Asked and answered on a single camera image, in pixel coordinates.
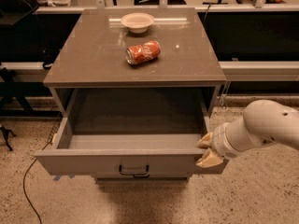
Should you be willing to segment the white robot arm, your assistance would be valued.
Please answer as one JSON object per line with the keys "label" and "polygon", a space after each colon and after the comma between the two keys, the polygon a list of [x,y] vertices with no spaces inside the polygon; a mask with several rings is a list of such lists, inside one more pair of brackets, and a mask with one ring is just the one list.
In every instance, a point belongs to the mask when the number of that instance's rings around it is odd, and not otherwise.
{"label": "white robot arm", "polygon": [[299,149],[299,111],[270,100],[250,103],[233,122],[225,122],[202,137],[205,153],[196,162],[202,168],[222,164],[241,153],[274,144]]}

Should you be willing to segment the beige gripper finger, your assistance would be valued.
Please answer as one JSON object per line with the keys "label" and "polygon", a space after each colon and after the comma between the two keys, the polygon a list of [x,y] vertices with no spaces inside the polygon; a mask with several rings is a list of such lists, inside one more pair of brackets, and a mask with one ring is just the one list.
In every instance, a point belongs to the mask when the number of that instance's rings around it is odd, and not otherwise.
{"label": "beige gripper finger", "polygon": [[211,142],[212,142],[212,133],[207,133],[197,142],[197,146],[200,148],[209,148],[211,147]]}
{"label": "beige gripper finger", "polygon": [[203,156],[196,162],[196,165],[202,168],[217,166],[223,163],[223,156],[217,151],[208,148]]}

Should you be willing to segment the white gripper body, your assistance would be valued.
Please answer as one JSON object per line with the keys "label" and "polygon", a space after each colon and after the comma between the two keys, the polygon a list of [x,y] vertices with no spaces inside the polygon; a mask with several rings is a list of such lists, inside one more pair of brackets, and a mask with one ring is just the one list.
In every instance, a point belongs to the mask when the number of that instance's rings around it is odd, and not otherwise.
{"label": "white gripper body", "polygon": [[217,151],[226,160],[236,158],[240,155],[240,152],[233,148],[226,137],[226,128],[228,125],[229,123],[225,122],[218,126],[212,134],[211,141],[212,149]]}

